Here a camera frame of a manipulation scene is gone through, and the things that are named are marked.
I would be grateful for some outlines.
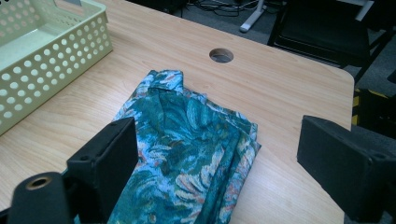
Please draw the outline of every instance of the wooden table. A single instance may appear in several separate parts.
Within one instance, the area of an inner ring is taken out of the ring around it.
[[[114,50],[0,136],[0,210],[25,178],[61,172],[106,126],[149,70],[179,69],[185,86],[259,125],[258,154],[232,223],[342,223],[344,213],[296,161],[304,114],[350,128],[347,72],[122,0],[107,5]],[[212,49],[233,53],[215,63]]]

